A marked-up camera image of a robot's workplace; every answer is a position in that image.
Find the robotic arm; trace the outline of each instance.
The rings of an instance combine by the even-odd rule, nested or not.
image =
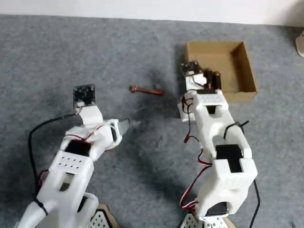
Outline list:
[[[200,220],[235,214],[257,176],[250,146],[228,110],[219,72],[208,70],[204,75],[196,61],[182,65],[182,70],[187,93],[178,104],[180,116],[182,121],[196,121],[201,149],[212,163],[211,173],[195,199],[195,213]],[[212,139],[216,135],[226,144],[215,146]]]
[[[104,120],[95,101],[90,105],[79,103],[76,110],[84,125],[66,132],[44,184],[17,228],[89,227],[98,207],[98,198],[85,192],[93,162],[120,143],[128,120]]]

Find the black wire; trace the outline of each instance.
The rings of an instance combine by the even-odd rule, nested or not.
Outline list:
[[[244,131],[244,129],[243,129],[243,126],[244,126],[245,124],[247,124],[247,123],[249,123],[248,120],[245,121],[245,122],[242,123],[242,124],[240,124],[239,122],[235,122],[235,123],[233,123],[233,124],[228,125],[228,126],[225,128],[225,132],[224,132],[223,138],[226,139],[226,135],[227,135],[228,129],[229,129],[230,127],[234,126],[234,125],[240,127],[241,130],[242,130],[242,132],[243,132],[243,134],[245,134],[245,131]],[[251,219],[249,228],[252,228],[253,223],[254,223],[254,221],[255,221],[255,219],[256,219],[256,216],[257,216],[258,209],[260,208],[260,204],[261,204],[261,198],[260,198],[260,194],[258,193],[258,188],[257,188],[257,182],[256,182],[256,180],[253,180],[253,184],[254,184],[255,190],[256,190],[257,205],[256,205],[255,213],[253,214],[253,217],[252,217],[252,219]]]
[[[205,88],[204,85],[202,85],[202,84],[200,84],[200,83],[198,83],[198,82],[196,82],[196,81],[194,80],[194,76],[193,76],[193,75],[192,75],[192,81],[193,81],[195,84],[197,84],[198,86],[201,86],[202,88]]]
[[[72,117],[72,116],[75,116],[75,115],[76,115],[76,113],[73,113],[73,114],[68,114],[68,115],[64,115],[64,116],[61,116],[61,117],[57,117],[57,118],[45,121],[45,122],[39,124],[38,126],[36,126],[33,130],[31,130],[29,135],[28,135],[29,136],[28,137],[28,152],[29,152],[30,164],[32,166],[32,170],[33,170],[33,174],[34,174],[34,180],[35,180],[35,196],[38,194],[38,191],[39,191],[39,179],[38,179],[38,173],[37,173],[36,164],[35,164],[33,151],[32,151],[32,136],[33,136],[33,133],[36,130],[38,130],[40,127],[43,127],[44,125],[47,125],[48,123],[52,123],[52,122],[55,122],[57,120],[66,119],[66,118],[69,118],[69,117]]]
[[[258,193],[257,182],[256,182],[256,180],[253,181],[253,184],[254,184],[255,189],[256,189],[257,205],[256,205],[255,213],[253,214],[253,217],[252,217],[252,219],[251,219],[249,228],[252,228],[253,223],[254,223],[254,221],[255,221],[255,219],[256,219],[256,216],[257,216],[258,209],[260,208],[260,204],[261,204],[261,198],[260,198],[260,194]]]

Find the cardboard box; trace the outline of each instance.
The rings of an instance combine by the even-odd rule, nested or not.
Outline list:
[[[250,102],[257,87],[244,42],[187,42],[187,61],[221,73],[222,91],[228,103]]]

